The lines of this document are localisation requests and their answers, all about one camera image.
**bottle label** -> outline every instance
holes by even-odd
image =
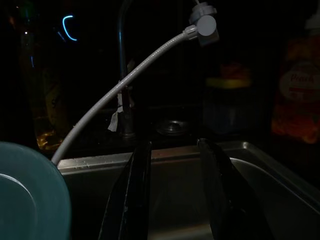
[[[62,101],[59,79],[49,68],[43,70],[42,77],[49,121],[59,136],[65,136],[69,131],[69,124],[67,120],[67,110]]]
[[[310,62],[301,62],[280,79],[279,89],[288,100],[299,103],[320,101],[320,71]]]

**orange bottle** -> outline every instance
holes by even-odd
[[[272,132],[314,144],[320,138],[320,10],[305,25],[309,34],[288,44],[279,79]]]

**sink basin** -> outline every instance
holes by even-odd
[[[316,188],[248,142],[220,146],[255,191],[275,239],[317,239],[320,192]],[[60,162],[72,202],[73,240],[98,239],[109,194],[130,156]],[[148,238],[213,239],[196,146],[152,151]]]

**hose connector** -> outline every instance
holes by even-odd
[[[197,36],[201,46],[205,46],[219,40],[217,22],[214,18],[214,14],[216,13],[217,10],[206,2],[201,2],[192,9],[189,22],[196,26]]]
[[[198,37],[198,31],[195,25],[186,27],[183,32],[186,34],[188,40],[193,40]]]

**faucet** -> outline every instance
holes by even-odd
[[[123,34],[127,11],[132,2],[133,0],[124,0],[122,2],[117,19],[116,30],[119,51],[120,79],[124,79],[128,74],[125,40]],[[118,106],[122,110],[119,114],[120,124],[122,127],[122,137],[124,139],[134,139],[136,134],[133,124],[133,112],[130,106],[130,93],[127,86],[121,91],[120,94],[118,94]]]
[[[125,78],[128,74],[124,40],[124,25],[127,11],[133,1],[134,0],[124,0],[122,2],[117,19],[116,29],[119,51],[120,79]],[[203,30],[202,37],[199,37],[200,44],[207,45],[212,42],[216,42],[219,39],[218,32],[215,30],[214,33],[209,32],[207,34],[206,32],[208,30],[211,30],[210,28],[207,29],[207,26],[211,27],[211,22],[210,24],[208,24],[208,19],[205,19],[209,18],[209,21],[212,21],[212,16],[209,15],[216,14],[216,9],[208,5],[206,2],[200,3],[199,0],[194,1],[196,3],[196,6],[192,9],[193,13],[191,14],[189,19],[190,24],[196,24],[203,16],[207,15],[201,19],[201,21],[204,21],[204,23],[200,24],[200,26],[204,27],[202,29],[198,29],[198,31],[200,31],[200,35],[201,31]],[[120,107],[119,119],[122,127],[122,137],[125,139],[134,139],[136,134],[134,132],[133,126],[133,112],[130,106],[130,93],[127,86],[121,91],[120,94],[118,94],[118,107]]]

